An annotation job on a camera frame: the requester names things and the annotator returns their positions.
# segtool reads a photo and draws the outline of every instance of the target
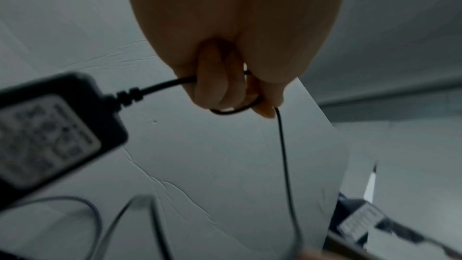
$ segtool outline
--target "cable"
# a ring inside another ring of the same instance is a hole
[[[93,203],[91,203],[90,201],[88,201],[88,200],[86,200],[84,198],[81,198],[81,197],[77,197],[77,196],[53,196],[53,197],[46,197],[46,198],[40,198],[40,199],[35,199],[35,200],[15,203],[15,204],[12,204],[10,206],[7,206],[5,209],[3,209],[3,211],[8,210],[8,209],[19,208],[19,207],[23,207],[23,206],[31,205],[31,204],[35,204],[35,203],[44,203],[44,202],[60,201],[60,200],[68,200],[68,201],[80,202],[80,203],[88,206],[90,208],[90,210],[92,211],[92,213],[94,215],[96,231],[95,231],[95,236],[93,238],[93,243],[91,244],[91,247],[90,247],[89,251],[87,252],[87,254],[85,255],[85,257],[83,258],[83,260],[90,260],[92,258],[92,256],[93,256],[95,250],[96,250],[96,246],[98,245],[98,242],[100,240],[101,233],[103,232],[103,220],[101,219],[101,214],[100,214],[99,210],[96,208],[96,206]],[[18,256],[18,255],[14,255],[14,256],[17,257],[17,259],[32,260],[29,257]]]
[[[179,78],[179,79],[174,79],[170,80],[167,82],[163,82],[160,84],[156,84],[144,89],[138,89],[138,88],[132,88],[128,92],[126,91],[120,91],[116,94],[116,96],[113,95],[107,95],[103,98],[103,101],[105,103],[105,106],[109,111],[112,111],[114,113],[119,112],[122,109],[122,106],[128,107],[132,104],[133,101],[138,102],[143,99],[144,96],[155,93],[158,91],[162,91],[171,87],[175,87],[181,84],[186,84],[186,83],[194,83],[197,81],[197,77],[187,77],[187,78]],[[219,110],[211,110],[212,113],[216,115],[232,115],[232,114],[237,114],[240,112],[243,112],[253,106],[256,106],[260,102],[262,102],[263,98],[261,96],[257,97],[253,102],[251,102],[249,105],[244,106],[239,109],[234,109],[231,111],[219,111]],[[278,128],[279,128],[279,140],[281,143],[281,153],[282,153],[282,165],[283,165],[283,171],[284,171],[284,179],[285,179],[285,189],[286,189],[286,198],[287,198],[287,205],[289,209],[289,216],[290,220],[292,223],[292,226],[294,228],[294,234],[295,234],[295,240],[287,254],[284,256],[283,259],[294,259],[297,255],[297,253],[301,250],[302,243],[303,243],[303,236],[302,232],[300,229],[300,225],[297,220],[297,216],[295,213],[295,208],[294,208],[294,202],[293,202],[293,195],[292,195],[292,189],[291,189],[291,184],[290,184],[290,175],[289,175],[289,168],[287,164],[287,152],[285,148],[285,141],[284,141],[284,132],[282,129],[282,117],[281,113],[279,112],[278,108],[274,108],[278,120]],[[111,241],[112,235],[114,233],[114,230],[116,229],[120,219],[122,216],[125,214],[125,212],[137,201],[139,200],[148,200],[149,201],[149,207],[150,207],[150,215],[151,215],[151,224],[152,224],[152,230],[153,233],[155,234],[155,238],[157,240],[157,244],[160,249],[160,253],[162,254],[162,257],[164,260],[173,260],[172,257],[172,252],[167,244],[167,238],[165,236],[165,232],[162,228],[162,224],[160,222],[160,216],[158,213],[158,208],[156,206],[156,199],[153,197],[149,196],[142,196],[142,195],[137,195],[133,197],[131,200],[129,200],[124,207],[119,211],[119,213],[116,215],[114,220],[111,222],[109,225],[108,230],[104,234],[103,238],[101,239],[101,242],[99,245],[96,247],[98,240],[101,236],[101,230],[102,230],[102,220],[101,216],[97,210],[97,208],[88,200],[79,198],[79,197],[73,197],[73,196],[59,196],[59,197],[50,197],[50,198],[43,198],[43,199],[38,199],[34,200],[31,202],[26,202],[23,204],[18,204],[9,207],[10,208],[16,208],[19,206],[23,205],[28,205],[32,203],[37,203],[37,202],[46,202],[50,200],[58,200],[58,198],[61,199],[69,199],[69,200],[76,200],[80,201],[86,205],[88,205],[93,213],[95,214],[96,222],[97,222],[97,232],[95,235],[95,241],[93,245],[91,246],[90,251],[88,252],[87,256],[84,258],[84,260],[90,260],[92,255],[94,254],[94,259],[95,260],[103,260],[104,255],[106,254],[107,248],[109,246],[109,243]]]

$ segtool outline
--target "skin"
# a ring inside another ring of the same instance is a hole
[[[342,0],[130,0],[158,56],[205,109],[264,101],[274,117],[285,87],[302,75],[327,38]],[[252,76],[244,77],[244,63]]]

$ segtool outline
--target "black cable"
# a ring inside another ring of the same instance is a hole
[[[118,92],[116,96],[113,95],[107,95],[104,98],[104,103],[108,110],[112,112],[119,112],[121,110],[122,105],[125,107],[128,107],[132,104],[133,101],[138,102],[143,99],[145,95],[155,93],[161,90],[165,90],[174,86],[178,86],[181,84],[186,84],[186,83],[194,83],[197,81],[197,77],[187,77],[187,78],[179,78],[179,79],[174,79],[170,80],[167,82],[163,82],[160,84],[156,84],[144,89],[138,89],[138,88],[133,88],[130,89],[129,92],[126,91],[121,91]],[[237,114],[242,111],[245,111],[253,106],[258,105],[260,102],[263,101],[263,98],[261,96],[257,97],[253,102],[251,102],[249,105],[244,106],[239,109],[234,109],[231,111],[219,111],[219,110],[211,110],[212,113],[216,115],[232,115],[232,114]],[[283,165],[283,171],[284,171],[284,179],[285,179],[285,189],[286,189],[286,198],[287,198],[287,205],[289,208],[289,216],[291,219],[291,223],[294,228],[294,233],[295,233],[295,240],[294,244],[292,247],[289,249],[287,255],[283,259],[294,259],[297,255],[297,253],[301,250],[302,243],[303,243],[303,238],[302,238],[302,232],[296,217],[295,213],[295,208],[294,208],[294,203],[293,203],[293,195],[292,195],[292,189],[291,189],[291,184],[290,184],[290,176],[289,176],[289,168],[287,164],[287,152],[285,148],[285,141],[284,141],[284,132],[282,129],[282,117],[281,113],[279,112],[278,108],[274,108],[278,120],[278,128],[279,128],[279,139],[281,143],[281,153],[282,153],[282,165]],[[85,260],[90,260],[92,255],[94,254],[94,259],[95,260],[103,260],[104,255],[106,254],[107,248],[109,246],[109,243],[111,241],[112,235],[114,233],[115,228],[117,227],[120,219],[122,216],[125,214],[125,212],[137,201],[137,200],[149,200],[150,204],[150,214],[151,214],[151,221],[152,221],[152,230],[153,233],[155,234],[155,238],[157,240],[160,253],[162,254],[164,260],[173,260],[171,250],[167,244],[167,238],[166,235],[163,231],[162,224],[160,222],[160,216],[158,213],[158,208],[156,206],[156,201],[152,197],[146,197],[146,196],[135,196],[131,200],[129,200],[125,206],[119,211],[119,213],[116,215],[114,220],[111,222],[109,225],[108,230],[104,234],[103,238],[101,239],[100,244],[96,248],[96,244],[98,243],[98,240],[101,236],[101,230],[102,230],[102,221],[101,221],[101,216],[97,210],[97,208],[88,200],[79,198],[79,197],[73,197],[73,196],[59,196],[59,197],[51,197],[51,198],[42,198],[42,199],[37,199],[31,202],[26,202],[23,204],[18,204],[18,205],[13,205],[9,208],[16,208],[19,206],[23,205],[28,205],[32,203],[37,203],[37,202],[46,202],[50,200],[58,200],[60,199],[70,199],[70,200],[76,200],[79,202],[82,202],[86,205],[88,205],[93,213],[95,214],[96,222],[97,222],[97,232],[95,235],[95,242],[93,243],[90,251],[88,252],[87,256],[85,257]]]
[[[103,232],[103,220],[101,218],[101,214],[98,211],[98,209],[96,208],[96,206],[93,203],[91,203],[90,201],[88,201],[88,200],[86,200],[84,198],[81,198],[81,197],[77,197],[77,196],[53,196],[53,197],[39,198],[39,199],[35,199],[35,200],[23,201],[23,202],[15,203],[15,204],[12,204],[10,206],[7,206],[2,211],[8,210],[8,209],[19,208],[19,207],[23,207],[23,206],[31,205],[31,204],[35,204],[35,203],[44,203],[44,202],[50,202],[50,201],[65,201],[65,200],[67,200],[67,201],[77,201],[77,202],[80,202],[80,203],[88,206],[90,208],[90,210],[92,211],[93,215],[94,215],[95,226],[96,226],[95,236],[93,238],[93,243],[91,244],[91,247],[90,247],[89,251],[87,252],[85,257],[83,258],[83,260],[90,260],[93,257],[93,254],[94,254],[94,252],[96,250],[96,246],[98,245],[98,242],[100,240],[101,233]],[[17,259],[33,260],[30,257],[24,257],[24,256],[18,256],[18,255],[14,255],[14,256],[16,256]]]

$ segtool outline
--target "white sticker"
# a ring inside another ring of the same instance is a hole
[[[0,109],[0,177],[28,188],[96,153],[101,142],[56,94]]]
[[[352,238],[357,242],[370,228],[375,227],[386,216],[369,202],[358,208],[349,217],[347,217],[337,229],[343,236]]]

